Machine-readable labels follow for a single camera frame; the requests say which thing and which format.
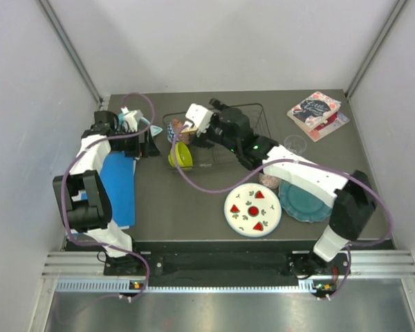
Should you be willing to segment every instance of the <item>white wall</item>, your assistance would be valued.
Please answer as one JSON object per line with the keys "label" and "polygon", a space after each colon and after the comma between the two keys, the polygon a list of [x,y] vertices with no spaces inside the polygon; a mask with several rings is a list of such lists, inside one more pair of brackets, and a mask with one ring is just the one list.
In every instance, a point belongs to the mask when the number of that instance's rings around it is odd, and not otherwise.
{"label": "white wall", "polygon": [[352,106],[395,218],[398,242],[415,258],[415,0],[409,1]]}
{"label": "white wall", "polygon": [[103,94],[346,89],[394,0],[50,0]]}
{"label": "white wall", "polygon": [[64,233],[52,178],[95,108],[36,1],[0,0],[0,332],[28,326]]}

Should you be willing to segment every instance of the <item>dish rack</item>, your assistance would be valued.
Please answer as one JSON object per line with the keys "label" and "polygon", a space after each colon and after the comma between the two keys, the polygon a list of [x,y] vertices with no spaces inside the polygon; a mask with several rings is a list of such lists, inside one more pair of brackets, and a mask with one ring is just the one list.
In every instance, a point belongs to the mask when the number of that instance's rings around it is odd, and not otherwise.
{"label": "dish rack", "polygon": [[[266,120],[266,114],[264,113],[263,105],[253,103],[232,105],[231,107],[241,109],[243,111],[243,114],[249,117],[250,126],[255,133],[262,136],[270,137],[268,122]],[[163,116],[164,128],[167,128],[167,125],[173,119],[177,119],[180,120],[182,123],[185,123],[185,114],[186,112],[181,112],[170,113]],[[188,145],[188,147],[189,151],[191,152],[192,160],[194,163],[194,165],[192,166],[192,170],[203,169],[206,167],[214,167],[217,165],[226,165],[230,163],[238,163],[237,157],[221,145],[215,145],[210,149],[204,149],[191,145]],[[169,150],[167,151],[167,154],[163,154],[163,156],[166,157],[166,159],[170,150],[171,144],[169,144]]]}

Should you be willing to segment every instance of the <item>red circle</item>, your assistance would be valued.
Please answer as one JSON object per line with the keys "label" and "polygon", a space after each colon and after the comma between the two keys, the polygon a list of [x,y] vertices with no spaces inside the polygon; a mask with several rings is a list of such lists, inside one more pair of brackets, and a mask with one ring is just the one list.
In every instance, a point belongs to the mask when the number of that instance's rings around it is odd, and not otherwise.
{"label": "red circle", "polygon": [[250,216],[258,216],[259,210],[256,206],[249,207],[248,214]]}

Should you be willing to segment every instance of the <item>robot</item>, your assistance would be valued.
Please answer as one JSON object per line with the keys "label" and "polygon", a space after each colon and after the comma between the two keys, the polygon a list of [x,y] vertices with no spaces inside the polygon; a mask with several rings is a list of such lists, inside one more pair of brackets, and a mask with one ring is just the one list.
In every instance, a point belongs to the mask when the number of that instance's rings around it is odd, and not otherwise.
{"label": "robot", "polygon": [[[294,275],[312,275],[314,271],[332,261],[335,256],[360,236],[371,215],[376,209],[374,198],[355,183],[340,175],[302,165],[309,163],[296,156],[278,142],[256,134],[250,127],[249,118],[240,109],[229,107],[216,100],[210,100],[213,110],[192,104],[186,113],[183,131],[195,133],[191,144],[211,148],[215,144],[224,146],[238,161],[249,170],[269,164],[263,173],[288,181],[321,199],[332,207],[329,225],[316,241],[313,249],[298,260],[291,261],[290,270]],[[139,111],[122,109],[129,128],[138,130],[142,117]],[[99,142],[90,148],[83,158],[75,164],[66,179],[66,211],[70,228],[92,237],[98,242],[107,243],[104,247],[107,262],[111,269],[105,268],[107,275],[129,275],[141,270],[141,262],[135,257],[112,248],[116,246],[126,251],[138,252],[135,241],[125,234],[112,219],[111,202],[104,190],[99,173],[104,158],[111,151],[124,151],[126,156],[154,156],[158,153],[150,133],[145,142],[138,137],[116,140],[118,122],[114,113],[98,111],[94,115],[95,124],[82,136],[80,152],[91,142],[102,138],[112,138]],[[278,159],[292,159],[294,163],[272,163]],[[352,177],[371,187],[367,175],[355,171]],[[63,176],[53,180],[57,204],[61,209],[61,182]],[[79,200],[81,191],[86,191],[87,199]]]}

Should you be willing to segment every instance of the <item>yellow-green bowl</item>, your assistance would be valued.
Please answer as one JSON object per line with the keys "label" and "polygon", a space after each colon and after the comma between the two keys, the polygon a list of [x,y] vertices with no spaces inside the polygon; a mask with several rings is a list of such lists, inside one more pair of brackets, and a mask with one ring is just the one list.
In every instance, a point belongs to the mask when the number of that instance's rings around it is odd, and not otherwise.
{"label": "yellow-green bowl", "polygon": [[[192,161],[191,152],[189,151],[189,148],[186,146],[185,143],[177,142],[177,144],[175,145],[175,150],[176,150],[176,155],[177,155],[177,161],[180,167],[186,168],[186,167],[192,167],[194,165]],[[167,161],[169,161],[169,164],[172,167],[175,167],[174,155],[172,153],[172,150],[169,152]]]}

